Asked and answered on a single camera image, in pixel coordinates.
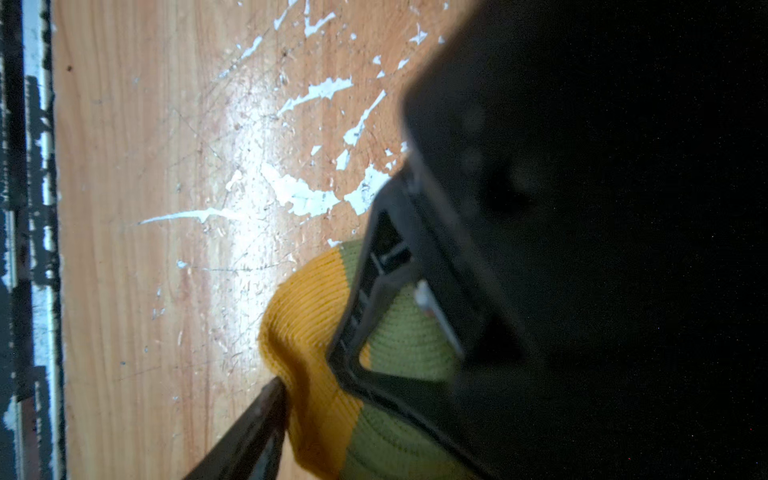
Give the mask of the green striped sock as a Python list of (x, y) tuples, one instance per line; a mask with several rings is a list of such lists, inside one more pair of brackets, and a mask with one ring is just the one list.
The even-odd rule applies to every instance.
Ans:
[[(259, 332), (268, 368), (285, 384), (297, 463), (321, 479), (472, 479), (474, 473), (407, 423), (346, 393), (326, 353), (344, 313), (362, 243), (315, 257), (272, 297)], [(443, 381), (458, 359), (437, 321), (406, 286), (360, 355), (363, 367)]]

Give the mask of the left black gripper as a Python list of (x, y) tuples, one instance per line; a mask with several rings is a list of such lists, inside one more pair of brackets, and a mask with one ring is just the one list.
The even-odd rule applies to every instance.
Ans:
[(504, 478), (767, 475), (767, 5), (482, 1), (411, 86)]

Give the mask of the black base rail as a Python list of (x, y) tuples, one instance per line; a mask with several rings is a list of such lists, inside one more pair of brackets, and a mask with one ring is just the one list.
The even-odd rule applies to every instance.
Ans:
[(67, 475), (52, 7), (1, 4), (1, 476)]

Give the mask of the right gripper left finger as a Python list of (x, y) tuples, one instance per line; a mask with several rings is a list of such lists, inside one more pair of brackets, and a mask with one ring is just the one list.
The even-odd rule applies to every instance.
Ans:
[(185, 479), (260, 479), (278, 476), (288, 398), (275, 377)]

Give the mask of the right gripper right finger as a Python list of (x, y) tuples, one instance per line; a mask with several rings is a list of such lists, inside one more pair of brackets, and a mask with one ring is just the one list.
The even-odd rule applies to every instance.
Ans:
[(522, 353), (433, 212), (410, 171), (377, 194), (327, 360), (342, 389), (391, 431), (474, 477), (498, 479), (499, 410), (461, 406), (453, 383)]

